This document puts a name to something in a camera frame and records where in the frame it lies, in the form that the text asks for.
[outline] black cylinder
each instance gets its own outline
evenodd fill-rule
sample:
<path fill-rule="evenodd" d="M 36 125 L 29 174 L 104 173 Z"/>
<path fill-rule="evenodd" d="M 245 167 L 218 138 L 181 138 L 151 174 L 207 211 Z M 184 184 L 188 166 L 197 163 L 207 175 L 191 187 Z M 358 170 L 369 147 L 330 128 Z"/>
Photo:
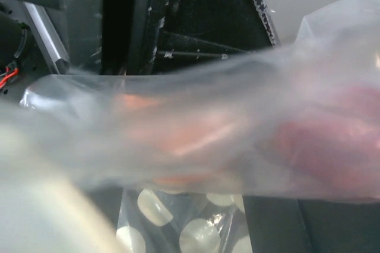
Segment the black cylinder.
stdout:
<path fill-rule="evenodd" d="M 23 30 L 18 22 L 0 12 L 0 67 L 8 65 L 18 53 Z"/>

